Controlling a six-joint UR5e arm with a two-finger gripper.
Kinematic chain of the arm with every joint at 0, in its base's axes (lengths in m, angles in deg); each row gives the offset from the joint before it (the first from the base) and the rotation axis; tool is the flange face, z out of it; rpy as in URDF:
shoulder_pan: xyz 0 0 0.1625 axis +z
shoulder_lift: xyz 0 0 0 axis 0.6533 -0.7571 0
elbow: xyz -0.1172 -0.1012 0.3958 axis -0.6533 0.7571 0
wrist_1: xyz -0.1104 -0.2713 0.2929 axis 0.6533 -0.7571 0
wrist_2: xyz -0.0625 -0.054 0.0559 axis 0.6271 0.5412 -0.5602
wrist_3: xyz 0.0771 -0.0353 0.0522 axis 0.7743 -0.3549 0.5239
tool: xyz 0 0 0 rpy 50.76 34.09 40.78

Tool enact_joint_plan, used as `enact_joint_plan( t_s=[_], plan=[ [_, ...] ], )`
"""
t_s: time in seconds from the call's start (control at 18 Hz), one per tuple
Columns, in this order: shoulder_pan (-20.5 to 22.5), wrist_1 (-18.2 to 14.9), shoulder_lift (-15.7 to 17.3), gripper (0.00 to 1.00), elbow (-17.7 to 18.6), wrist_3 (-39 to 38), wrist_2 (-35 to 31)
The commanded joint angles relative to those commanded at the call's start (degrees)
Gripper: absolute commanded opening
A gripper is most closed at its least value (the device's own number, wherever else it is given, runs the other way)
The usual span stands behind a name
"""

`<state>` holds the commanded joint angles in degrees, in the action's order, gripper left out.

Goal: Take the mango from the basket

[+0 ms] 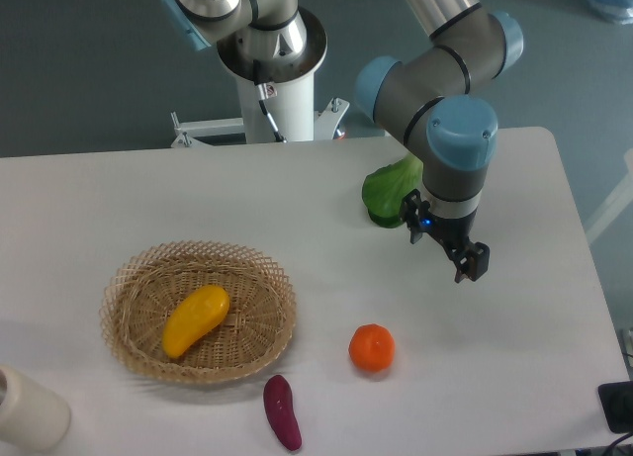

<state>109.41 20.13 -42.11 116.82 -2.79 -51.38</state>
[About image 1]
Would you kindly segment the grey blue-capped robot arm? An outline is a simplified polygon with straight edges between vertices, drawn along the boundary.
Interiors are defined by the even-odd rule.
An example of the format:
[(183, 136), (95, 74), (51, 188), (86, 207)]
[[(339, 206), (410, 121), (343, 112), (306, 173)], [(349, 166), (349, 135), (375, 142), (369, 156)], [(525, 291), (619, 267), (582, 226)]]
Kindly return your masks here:
[[(423, 165), (399, 193), (397, 218), (412, 240), (429, 236), (455, 265), (457, 280), (488, 270), (490, 251), (470, 240), (489, 164), (497, 115), (473, 96), (520, 58), (523, 33), (480, 0), (407, 0), (431, 40), (411, 62), (388, 56), (359, 73), (355, 101)], [(214, 47), (233, 76), (247, 141), (313, 140), (314, 75), (327, 39), (299, 0), (162, 0), (196, 49)]]

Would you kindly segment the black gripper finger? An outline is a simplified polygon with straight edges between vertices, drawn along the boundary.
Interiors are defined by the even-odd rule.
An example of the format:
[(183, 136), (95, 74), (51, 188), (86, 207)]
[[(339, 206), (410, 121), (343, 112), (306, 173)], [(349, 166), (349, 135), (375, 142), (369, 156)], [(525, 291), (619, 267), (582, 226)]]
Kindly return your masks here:
[(428, 202), (418, 189), (409, 192), (401, 202), (400, 219), (407, 225), (409, 242), (417, 243), (428, 231)]
[(456, 267), (454, 281), (461, 283), (468, 279), (476, 282), (489, 269), (491, 251), (482, 242), (469, 242), (463, 249), (456, 252), (453, 262)]

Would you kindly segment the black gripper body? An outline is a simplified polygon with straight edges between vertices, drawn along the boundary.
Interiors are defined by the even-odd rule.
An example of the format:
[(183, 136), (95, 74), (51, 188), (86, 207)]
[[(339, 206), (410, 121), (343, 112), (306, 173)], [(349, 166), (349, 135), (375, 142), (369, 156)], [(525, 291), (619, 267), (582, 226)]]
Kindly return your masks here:
[(445, 219), (427, 214), (421, 225), (424, 231), (437, 241), (449, 258), (461, 257), (470, 242), (469, 235), (475, 213), (459, 219)]

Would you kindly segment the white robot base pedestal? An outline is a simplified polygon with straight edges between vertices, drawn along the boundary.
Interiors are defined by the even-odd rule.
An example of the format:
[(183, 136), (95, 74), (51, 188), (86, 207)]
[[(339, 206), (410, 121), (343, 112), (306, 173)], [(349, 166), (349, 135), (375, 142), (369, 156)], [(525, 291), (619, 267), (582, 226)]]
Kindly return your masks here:
[(218, 144), (223, 137), (242, 136), (249, 144), (342, 139), (342, 125), (350, 103), (333, 97), (320, 111), (315, 109), (315, 74), (322, 65), (287, 82), (253, 81), (235, 75), (241, 116), (238, 118), (181, 122), (171, 114), (173, 148)]

